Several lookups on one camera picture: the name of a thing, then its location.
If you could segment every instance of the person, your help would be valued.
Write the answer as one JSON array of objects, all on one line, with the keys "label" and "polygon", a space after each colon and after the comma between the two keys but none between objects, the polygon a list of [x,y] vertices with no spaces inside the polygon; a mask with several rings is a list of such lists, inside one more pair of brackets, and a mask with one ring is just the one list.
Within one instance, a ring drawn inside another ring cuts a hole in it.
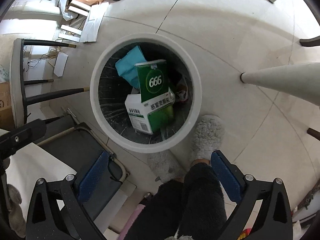
[{"label": "person", "polygon": [[148,154],[148,165],[163,184],[124,240],[211,240],[218,237],[227,216],[210,157],[221,146],[223,134],[220,118],[202,116],[193,134],[188,172],[169,150]]}]

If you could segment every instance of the pink tube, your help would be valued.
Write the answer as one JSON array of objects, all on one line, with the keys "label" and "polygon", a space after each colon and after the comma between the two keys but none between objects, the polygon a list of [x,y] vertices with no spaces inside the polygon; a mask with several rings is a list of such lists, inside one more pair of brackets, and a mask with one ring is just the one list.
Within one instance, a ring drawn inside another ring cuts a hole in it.
[{"label": "pink tube", "polygon": [[135,211],[131,214],[129,217],[127,223],[124,225],[124,228],[120,232],[117,240],[123,240],[127,232],[129,231],[129,228],[132,226],[133,222],[136,220],[142,209],[144,209],[145,205],[138,204]]}]

